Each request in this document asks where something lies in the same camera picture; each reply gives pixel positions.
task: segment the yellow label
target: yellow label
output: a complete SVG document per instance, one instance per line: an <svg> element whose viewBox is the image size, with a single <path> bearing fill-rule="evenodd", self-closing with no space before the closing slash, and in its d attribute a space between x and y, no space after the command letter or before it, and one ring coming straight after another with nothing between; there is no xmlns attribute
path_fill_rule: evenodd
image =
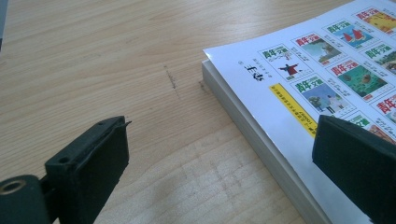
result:
<svg viewBox="0 0 396 224"><path fill-rule="evenodd" d="M317 133L317 123L308 113L294 100L294 98L283 88L281 84L270 87L271 92L282 102L289 112L303 125L306 131L315 137Z"/></svg>

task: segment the clamp hole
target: clamp hole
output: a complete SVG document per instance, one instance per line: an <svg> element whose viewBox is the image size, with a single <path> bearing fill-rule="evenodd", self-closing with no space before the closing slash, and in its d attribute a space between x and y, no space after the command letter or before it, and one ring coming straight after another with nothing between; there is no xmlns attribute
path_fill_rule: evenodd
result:
<svg viewBox="0 0 396 224"><path fill-rule="evenodd" d="M62 157L58 160L58 162L60 162L60 163L67 163L68 161L70 161L70 159L68 157Z"/></svg>
<svg viewBox="0 0 396 224"><path fill-rule="evenodd" d="M19 179L13 180L9 183L6 183L3 186L0 186L0 195L7 195L13 192L16 192L23 188L26 185L26 181Z"/></svg>

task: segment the white paper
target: white paper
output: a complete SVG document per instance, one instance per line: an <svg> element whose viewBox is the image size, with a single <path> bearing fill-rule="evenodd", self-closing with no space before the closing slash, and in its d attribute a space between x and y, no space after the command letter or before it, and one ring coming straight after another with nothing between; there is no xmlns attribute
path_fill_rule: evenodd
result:
<svg viewBox="0 0 396 224"><path fill-rule="evenodd" d="M281 84L315 121L333 115L396 143L395 18L390 1L357 0L269 35L205 49L333 223L371 222L312 162L314 138L269 87Z"/></svg>

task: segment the wooden table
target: wooden table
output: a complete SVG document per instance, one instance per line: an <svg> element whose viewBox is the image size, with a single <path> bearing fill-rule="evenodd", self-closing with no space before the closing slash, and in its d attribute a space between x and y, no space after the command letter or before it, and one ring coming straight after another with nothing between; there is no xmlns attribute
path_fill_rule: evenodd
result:
<svg viewBox="0 0 396 224"><path fill-rule="evenodd" d="M346 2L10 0L0 180L42 177L95 122L124 115L130 164L96 223L304 223L202 81L202 49Z"/></svg>

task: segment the wood grain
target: wood grain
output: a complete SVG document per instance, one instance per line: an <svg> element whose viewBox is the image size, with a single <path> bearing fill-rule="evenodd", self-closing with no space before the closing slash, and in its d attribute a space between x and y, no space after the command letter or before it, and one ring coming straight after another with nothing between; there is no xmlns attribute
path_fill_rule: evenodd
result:
<svg viewBox="0 0 396 224"><path fill-rule="evenodd" d="M9 1L0 179L42 177L95 122L124 115L130 164L96 223L304 223L202 82L202 49L346 2Z"/></svg>

